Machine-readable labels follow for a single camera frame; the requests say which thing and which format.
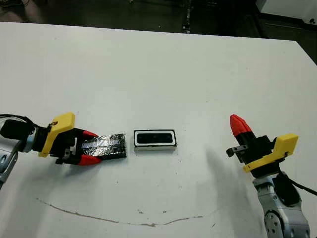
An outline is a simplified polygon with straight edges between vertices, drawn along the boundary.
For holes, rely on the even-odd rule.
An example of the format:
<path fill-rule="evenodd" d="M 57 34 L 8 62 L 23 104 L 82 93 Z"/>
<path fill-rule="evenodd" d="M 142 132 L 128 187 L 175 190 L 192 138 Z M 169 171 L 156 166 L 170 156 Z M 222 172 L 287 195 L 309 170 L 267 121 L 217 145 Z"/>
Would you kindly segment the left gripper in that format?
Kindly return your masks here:
<path fill-rule="evenodd" d="M 71 148 L 79 141 L 98 137 L 97 134 L 83 129 L 75 129 L 75 114 L 65 113 L 55 117 L 47 127 L 38 128 L 38 155 L 39 157 L 56 157 L 58 165 L 70 164 L 89 166 L 99 164 L 102 160 L 90 155 L 71 155 Z"/>

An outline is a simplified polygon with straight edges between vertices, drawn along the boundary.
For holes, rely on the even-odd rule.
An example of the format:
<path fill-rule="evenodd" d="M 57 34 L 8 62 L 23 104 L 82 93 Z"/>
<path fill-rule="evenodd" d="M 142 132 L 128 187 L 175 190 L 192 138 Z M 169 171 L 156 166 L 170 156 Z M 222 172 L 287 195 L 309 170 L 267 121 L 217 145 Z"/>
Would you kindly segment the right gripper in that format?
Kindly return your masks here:
<path fill-rule="evenodd" d="M 279 163 L 294 153 L 298 135 L 289 133 L 270 141 L 268 136 L 256 137 L 244 119 L 230 116 L 230 127 L 239 146 L 226 150 L 229 157 L 236 155 L 243 163 L 243 171 L 259 178 L 280 170 Z"/>

